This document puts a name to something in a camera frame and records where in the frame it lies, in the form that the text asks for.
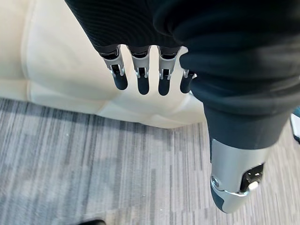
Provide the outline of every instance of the striped carpet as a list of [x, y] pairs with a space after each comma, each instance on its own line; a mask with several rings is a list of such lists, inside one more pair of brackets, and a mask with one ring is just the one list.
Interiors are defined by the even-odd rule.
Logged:
[[210, 196], [206, 124], [160, 129], [0, 100], [0, 224], [298, 225], [300, 147], [290, 125], [264, 183], [234, 214]]

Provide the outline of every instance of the silver metal joint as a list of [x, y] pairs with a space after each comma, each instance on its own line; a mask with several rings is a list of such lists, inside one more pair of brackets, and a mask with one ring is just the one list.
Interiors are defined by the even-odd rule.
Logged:
[[123, 62], [123, 57], [122, 53], [120, 50], [120, 46], [118, 46], [118, 56], [113, 59], [113, 60], [108, 60], [103, 58], [107, 68], [110, 70], [111, 74], [113, 75], [114, 78], [116, 78], [116, 74], [114, 72], [114, 66], [118, 66], [120, 75], [123, 76], [125, 74], [125, 69], [124, 69], [124, 62]]

